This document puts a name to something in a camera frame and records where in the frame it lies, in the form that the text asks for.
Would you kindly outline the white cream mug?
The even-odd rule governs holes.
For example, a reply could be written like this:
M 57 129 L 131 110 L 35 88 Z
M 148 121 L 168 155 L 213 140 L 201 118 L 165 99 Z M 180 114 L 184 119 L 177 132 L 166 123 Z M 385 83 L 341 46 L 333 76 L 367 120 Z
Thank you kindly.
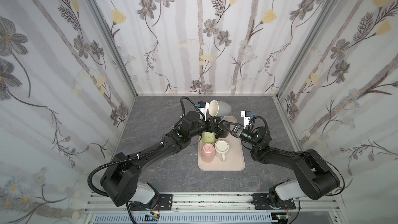
M 229 143 L 225 140 L 218 140 L 215 142 L 214 148 L 216 155 L 221 159 L 222 162 L 226 162 L 226 154 L 229 151 Z

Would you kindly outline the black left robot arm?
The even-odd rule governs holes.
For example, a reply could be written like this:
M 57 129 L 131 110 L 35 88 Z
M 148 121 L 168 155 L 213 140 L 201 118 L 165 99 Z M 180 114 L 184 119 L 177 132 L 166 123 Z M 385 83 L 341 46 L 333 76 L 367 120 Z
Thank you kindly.
M 199 101 L 194 110 L 187 112 L 181 97 L 182 114 L 171 131 L 162 135 L 161 140 L 142 151 L 125 155 L 120 152 L 111 162 L 95 168 L 87 178 L 89 188 L 98 195 L 110 198 L 117 207 L 155 209 L 160 204 L 160 194 L 150 183 L 140 183 L 140 174 L 149 166 L 175 155 L 188 146 L 196 136 L 212 131 L 216 122 L 211 118 L 210 103 Z

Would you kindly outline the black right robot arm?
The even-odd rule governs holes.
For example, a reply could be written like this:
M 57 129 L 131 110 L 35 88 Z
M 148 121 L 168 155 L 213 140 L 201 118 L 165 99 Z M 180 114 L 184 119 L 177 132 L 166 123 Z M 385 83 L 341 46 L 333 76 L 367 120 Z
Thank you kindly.
M 272 208 L 281 208 L 285 202 L 295 198 L 318 200 L 324 196 L 334 196 L 332 191 L 341 186 L 341 173 L 315 150 L 297 152 L 272 147 L 271 132 L 263 117 L 253 117 L 246 126 L 227 120 L 219 121 L 218 126 L 250 144 L 253 161 L 293 171 L 295 180 L 279 183 L 269 189 L 267 202 Z

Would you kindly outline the grey mug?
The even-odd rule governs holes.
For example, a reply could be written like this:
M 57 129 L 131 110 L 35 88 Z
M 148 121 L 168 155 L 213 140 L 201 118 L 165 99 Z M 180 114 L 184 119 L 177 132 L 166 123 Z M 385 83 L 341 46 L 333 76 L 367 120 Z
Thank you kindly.
M 211 117 L 224 117 L 232 112 L 232 107 L 225 102 L 212 100 L 209 103 L 208 112 Z

